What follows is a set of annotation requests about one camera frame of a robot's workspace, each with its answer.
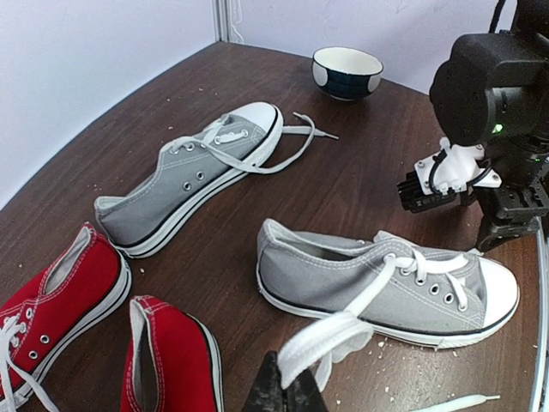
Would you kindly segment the grey sneaker with laces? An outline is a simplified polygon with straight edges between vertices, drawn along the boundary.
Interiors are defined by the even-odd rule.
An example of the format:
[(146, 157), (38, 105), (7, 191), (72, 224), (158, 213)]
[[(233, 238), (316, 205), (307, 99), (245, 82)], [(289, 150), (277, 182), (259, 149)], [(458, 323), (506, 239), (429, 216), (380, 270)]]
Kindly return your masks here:
[(475, 344), (513, 316), (514, 274), (478, 251), (423, 247), (381, 231), (373, 240), (292, 231), (267, 219), (257, 235), (256, 280), (273, 306), (311, 319), (277, 356), (281, 387), (332, 366), (375, 334), (435, 349)]

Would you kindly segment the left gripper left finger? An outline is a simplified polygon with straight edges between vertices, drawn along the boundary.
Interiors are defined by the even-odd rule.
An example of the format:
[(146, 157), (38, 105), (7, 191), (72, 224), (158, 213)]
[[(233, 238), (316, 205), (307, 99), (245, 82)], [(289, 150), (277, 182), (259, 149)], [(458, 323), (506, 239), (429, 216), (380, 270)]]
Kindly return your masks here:
[(281, 373), (277, 360), (275, 351), (268, 351), (264, 355), (242, 411), (282, 412), (285, 410)]

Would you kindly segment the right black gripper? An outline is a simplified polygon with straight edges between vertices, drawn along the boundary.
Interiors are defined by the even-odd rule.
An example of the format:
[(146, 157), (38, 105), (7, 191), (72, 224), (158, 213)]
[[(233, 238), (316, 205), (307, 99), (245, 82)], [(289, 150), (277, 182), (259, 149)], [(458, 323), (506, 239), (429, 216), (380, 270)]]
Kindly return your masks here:
[(485, 157), (501, 185), (474, 189), (483, 212), (476, 245), (482, 252), (540, 227), (538, 219), (548, 213), (548, 142), (491, 142)]

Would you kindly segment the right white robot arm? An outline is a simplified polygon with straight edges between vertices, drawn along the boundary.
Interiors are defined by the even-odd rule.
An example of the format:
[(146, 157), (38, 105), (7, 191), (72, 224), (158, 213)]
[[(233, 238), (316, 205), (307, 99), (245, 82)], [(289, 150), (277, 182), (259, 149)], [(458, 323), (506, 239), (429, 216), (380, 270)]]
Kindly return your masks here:
[(429, 190), (479, 202), (480, 251), (535, 233), (548, 213), (548, 3), (518, 2), (509, 31), (459, 37), (430, 100), (450, 146)]

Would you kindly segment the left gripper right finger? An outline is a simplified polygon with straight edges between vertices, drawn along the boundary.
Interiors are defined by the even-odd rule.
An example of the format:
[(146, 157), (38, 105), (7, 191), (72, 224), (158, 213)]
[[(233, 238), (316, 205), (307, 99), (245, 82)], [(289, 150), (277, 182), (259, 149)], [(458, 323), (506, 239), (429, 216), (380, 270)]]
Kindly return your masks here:
[(305, 369), (285, 389), (285, 411), (328, 412), (322, 393), (309, 369)]

